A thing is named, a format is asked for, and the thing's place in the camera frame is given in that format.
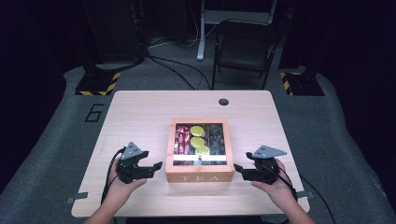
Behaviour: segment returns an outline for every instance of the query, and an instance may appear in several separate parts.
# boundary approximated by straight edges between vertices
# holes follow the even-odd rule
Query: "dark background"
[[[164,10],[166,6],[158,6],[164,2],[147,1],[149,28],[186,38],[195,29],[188,2],[173,2],[173,12],[180,13],[168,13]],[[242,8],[237,1],[231,2],[229,6]],[[286,2],[279,1],[276,18]],[[200,1],[191,0],[191,6],[199,18]],[[214,3],[209,7],[219,6]],[[82,50],[93,62],[103,60],[84,8],[77,0],[2,1],[0,10],[0,189],[3,190],[62,100],[63,73],[86,62],[78,51]],[[280,68],[320,64],[318,71],[336,88],[349,133],[378,174],[393,208],[396,207],[394,11],[395,4],[374,0],[364,3],[300,0],[279,64]],[[337,18],[342,19],[336,23],[334,33],[332,22],[338,21]]]

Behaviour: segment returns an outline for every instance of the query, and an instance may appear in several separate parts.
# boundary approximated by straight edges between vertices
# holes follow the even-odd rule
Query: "gray carpet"
[[[166,44],[150,48],[149,52],[195,66],[210,80],[213,41],[206,43],[203,62],[196,61],[197,48],[198,43],[189,48]],[[396,223],[396,216],[375,172],[346,130],[342,108],[332,84],[318,75],[325,96],[288,96],[279,75],[281,71],[276,69],[280,53],[281,49],[276,53],[266,89],[274,96],[300,174],[323,195],[337,223]],[[199,73],[182,65],[171,65],[192,86],[198,87]],[[84,218],[72,217],[72,204],[65,202],[78,193],[113,94],[76,96],[75,87],[82,76],[82,68],[64,74],[67,89],[63,100],[35,148],[0,196],[0,223],[84,221]],[[222,90],[244,89],[221,83],[216,87]],[[146,59],[137,67],[121,72],[115,91],[187,89],[188,86],[177,75]],[[199,89],[208,89],[204,81]],[[84,122],[93,104],[99,104],[95,109],[103,113],[98,122]],[[315,195],[309,201],[309,215],[317,223],[332,223],[324,202],[303,183],[305,189]],[[267,216],[263,219],[280,221],[283,217]],[[119,223],[123,222],[124,219],[119,218]]]

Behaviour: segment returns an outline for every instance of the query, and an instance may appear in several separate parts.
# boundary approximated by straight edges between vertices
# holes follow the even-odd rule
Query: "yellow lemon slice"
[[[210,155],[210,149],[206,146],[200,146],[195,149],[195,155],[202,156],[202,155]]]
[[[204,136],[205,131],[200,126],[192,126],[191,127],[191,134],[196,136],[196,137],[201,137],[201,136]]]
[[[191,139],[191,146],[198,148],[200,146],[204,146],[205,145],[205,140],[202,139],[201,137],[193,137]]]

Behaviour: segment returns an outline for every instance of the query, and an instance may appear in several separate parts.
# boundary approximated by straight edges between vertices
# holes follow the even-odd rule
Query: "human hand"
[[[285,165],[283,165],[283,163],[278,159],[276,159],[276,163],[279,169],[281,169],[279,175],[289,181],[289,178],[283,172],[286,172]],[[251,185],[266,192],[270,196],[271,201],[273,201],[273,203],[282,210],[286,208],[287,205],[295,203],[290,187],[280,179],[275,181],[272,185],[257,181],[252,181]]]
[[[110,184],[110,186],[107,192],[107,196],[103,202],[103,205],[115,211],[115,213],[117,213],[117,211],[125,205],[134,190],[138,189],[140,186],[146,184],[147,182],[147,179],[139,179],[129,184],[125,184],[124,182],[122,182],[118,178],[116,172],[116,167],[119,163],[119,160],[120,158],[115,159],[113,162],[113,166],[111,167],[109,181],[112,181],[113,179],[114,181],[111,182],[111,184],[107,183]]]

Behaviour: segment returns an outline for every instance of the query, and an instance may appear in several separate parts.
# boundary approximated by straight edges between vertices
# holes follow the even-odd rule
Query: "wooden table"
[[[228,105],[220,105],[225,98]],[[246,152],[267,145],[288,152],[278,157],[297,189],[303,190],[274,100],[269,91],[118,91],[99,134],[72,214],[89,217],[99,206],[111,158],[133,141],[147,158],[140,166],[166,160],[172,119],[227,119],[230,124],[234,163],[254,168]],[[307,199],[299,199],[305,211]],[[229,183],[169,184],[165,164],[154,178],[132,194],[118,217],[255,216],[280,214],[263,191],[250,186],[235,172]]]

